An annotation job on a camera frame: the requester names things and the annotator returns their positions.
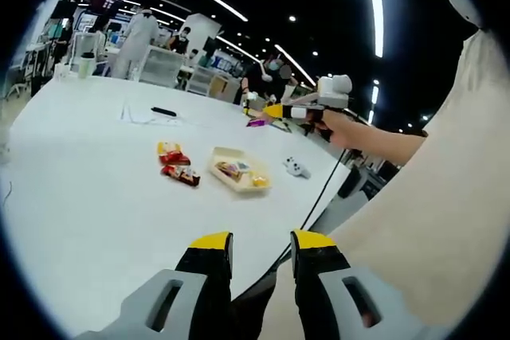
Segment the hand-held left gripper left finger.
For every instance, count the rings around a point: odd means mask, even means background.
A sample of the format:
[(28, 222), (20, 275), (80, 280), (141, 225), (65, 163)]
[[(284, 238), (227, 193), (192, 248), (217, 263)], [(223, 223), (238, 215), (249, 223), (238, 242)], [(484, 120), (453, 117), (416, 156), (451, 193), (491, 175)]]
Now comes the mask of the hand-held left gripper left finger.
[(203, 236), (121, 304), (120, 334), (228, 334), (233, 234)]

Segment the person's right hand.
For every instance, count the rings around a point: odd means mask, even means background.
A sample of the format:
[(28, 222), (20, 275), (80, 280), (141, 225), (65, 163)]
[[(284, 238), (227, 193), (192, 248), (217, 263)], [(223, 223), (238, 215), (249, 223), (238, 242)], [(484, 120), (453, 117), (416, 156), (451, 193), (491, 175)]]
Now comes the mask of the person's right hand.
[(307, 120), (316, 130), (328, 131), (330, 143), (343, 149), (354, 147), (356, 123), (345, 114), (328, 109), (308, 109)]

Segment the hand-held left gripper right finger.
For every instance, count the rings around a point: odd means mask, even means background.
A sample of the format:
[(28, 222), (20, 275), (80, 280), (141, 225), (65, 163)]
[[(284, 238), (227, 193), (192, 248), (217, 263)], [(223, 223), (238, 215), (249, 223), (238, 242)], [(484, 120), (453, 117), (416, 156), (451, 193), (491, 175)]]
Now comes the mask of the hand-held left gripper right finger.
[(403, 309), (372, 274), (350, 266), (333, 239), (291, 232), (295, 301), (305, 334), (402, 334)]

